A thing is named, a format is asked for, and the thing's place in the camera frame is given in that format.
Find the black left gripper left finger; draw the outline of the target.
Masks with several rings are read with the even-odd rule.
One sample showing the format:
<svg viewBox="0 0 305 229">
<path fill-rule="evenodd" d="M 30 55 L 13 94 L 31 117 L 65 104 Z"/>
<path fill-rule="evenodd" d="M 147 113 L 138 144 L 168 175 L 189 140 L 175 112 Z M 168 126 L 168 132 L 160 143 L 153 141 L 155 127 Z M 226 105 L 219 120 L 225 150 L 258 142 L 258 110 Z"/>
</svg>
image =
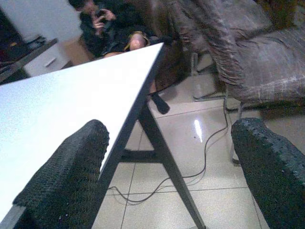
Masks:
<svg viewBox="0 0 305 229">
<path fill-rule="evenodd" d="M 16 229 L 90 229 L 109 132 L 91 120 L 67 137 L 16 196 Z"/>
</svg>

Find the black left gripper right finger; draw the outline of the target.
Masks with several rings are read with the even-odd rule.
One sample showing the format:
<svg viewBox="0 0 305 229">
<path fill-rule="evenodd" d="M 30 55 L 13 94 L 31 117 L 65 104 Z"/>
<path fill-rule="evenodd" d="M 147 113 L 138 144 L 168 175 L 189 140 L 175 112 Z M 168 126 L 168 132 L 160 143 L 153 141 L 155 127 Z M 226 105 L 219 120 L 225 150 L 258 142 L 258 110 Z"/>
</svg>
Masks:
<svg viewBox="0 0 305 229">
<path fill-rule="evenodd" d="M 231 128 L 234 150 L 247 185 L 269 228 L 305 227 L 305 156 L 258 118 Z"/>
</svg>

